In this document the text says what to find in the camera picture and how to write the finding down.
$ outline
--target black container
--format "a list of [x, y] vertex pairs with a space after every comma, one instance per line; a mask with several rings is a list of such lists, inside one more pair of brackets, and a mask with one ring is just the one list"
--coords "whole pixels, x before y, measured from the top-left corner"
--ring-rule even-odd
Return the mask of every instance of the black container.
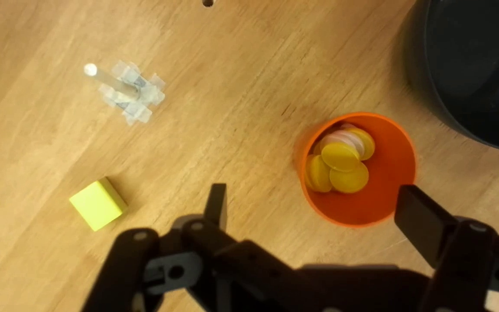
[[415, 71], [436, 111], [462, 134], [499, 148], [499, 0], [419, 0]]

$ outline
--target wooden table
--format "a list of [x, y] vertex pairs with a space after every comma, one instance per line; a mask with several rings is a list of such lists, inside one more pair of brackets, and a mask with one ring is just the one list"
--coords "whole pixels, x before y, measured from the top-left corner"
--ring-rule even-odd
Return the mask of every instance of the wooden table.
[[[297, 137], [375, 111], [413, 141], [417, 186], [499, 231], [499, 151], [431, 115], [403, 64], [412, 0], [0, 0], [0, 311], [77, 311], [114, 236], [167, 231], [228, 184], [228, 227], [289, 265], [398, 264], [429, 274], [391, 222], [348, 231], [304, 203]], [[126, 127], [81, 68], [133, 61], [166, 82]], [[67, 198], [108, 177], [129, 203], [91, 233]], [[183, 295], [169, 311], [190, 311]]]

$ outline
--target orange cup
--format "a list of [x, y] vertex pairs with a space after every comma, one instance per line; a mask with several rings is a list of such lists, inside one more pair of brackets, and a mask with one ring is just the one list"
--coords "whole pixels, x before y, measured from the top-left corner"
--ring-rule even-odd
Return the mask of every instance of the orange cup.
[[[306, 163], [311, 148], [329, 130], [351, 123], [365, 130], [375, 144], [375, 153], [365, 161], [368, 184], [354, 194], [313, 193], [306, 187]], [[412, 184], [415, 156], [408, 135], [391, 120], [372, 113], [351, 113], [332, 118], [315, 129], [296, 158], [303, 194], [309, 207], [329, 222], [363, 227], [384, 220], [394, 212], [400, 186]]]

